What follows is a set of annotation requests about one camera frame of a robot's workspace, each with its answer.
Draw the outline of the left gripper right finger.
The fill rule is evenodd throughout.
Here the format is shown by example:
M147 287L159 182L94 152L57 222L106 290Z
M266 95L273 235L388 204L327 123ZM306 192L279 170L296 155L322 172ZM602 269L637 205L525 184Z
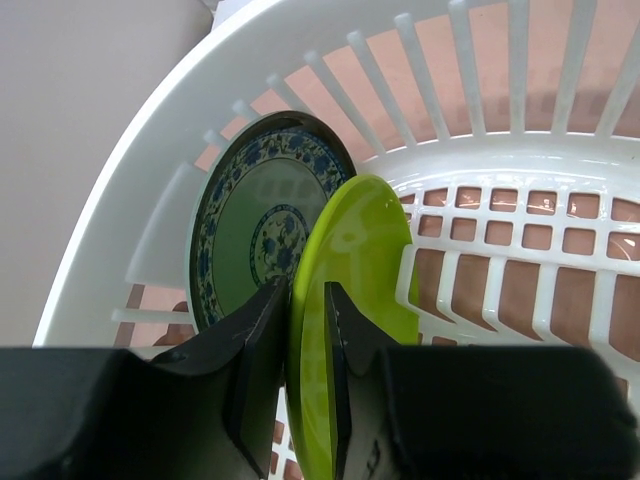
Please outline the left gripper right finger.
M346 472L367 479L630 479L638 422L590 350L393 344L353 382L373 401Z

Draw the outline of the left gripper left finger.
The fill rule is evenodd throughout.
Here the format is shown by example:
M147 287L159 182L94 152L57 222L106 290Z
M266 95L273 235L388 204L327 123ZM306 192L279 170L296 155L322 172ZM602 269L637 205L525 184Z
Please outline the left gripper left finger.
M151 360L127 349L1 352L5 479L264 479L289 283Z

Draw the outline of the lime green plate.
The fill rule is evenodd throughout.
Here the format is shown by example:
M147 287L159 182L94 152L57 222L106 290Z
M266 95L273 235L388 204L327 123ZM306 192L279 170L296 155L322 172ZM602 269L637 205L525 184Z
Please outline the lime green plate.
M321 212L293 282L285 363L289 427L306 479L367 479L347 454L373 401L353 382L372 373L377 351L418 339L415 313L395 299L411 243L401 203L375 175L338 188Z

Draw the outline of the blue patterned plate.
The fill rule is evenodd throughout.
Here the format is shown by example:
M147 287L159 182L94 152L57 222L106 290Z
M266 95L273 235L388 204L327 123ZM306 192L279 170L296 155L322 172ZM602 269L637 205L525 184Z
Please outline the blue patterned plate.
M292 279L321 212L355 174L338 135L308 113L271 113L241 130L216 158L190 220L185 273L196 330L271 278Z

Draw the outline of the pink white dish rack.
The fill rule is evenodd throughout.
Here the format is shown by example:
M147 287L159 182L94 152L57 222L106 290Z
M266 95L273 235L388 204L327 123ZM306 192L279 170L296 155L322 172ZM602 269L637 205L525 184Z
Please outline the pink white dish rack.
M597 352L639 402L639 5L254 1L160 83L80 214L34 342L111 347L135 285L185 292L196 202L245 126L328 124L400 197L425 343Z

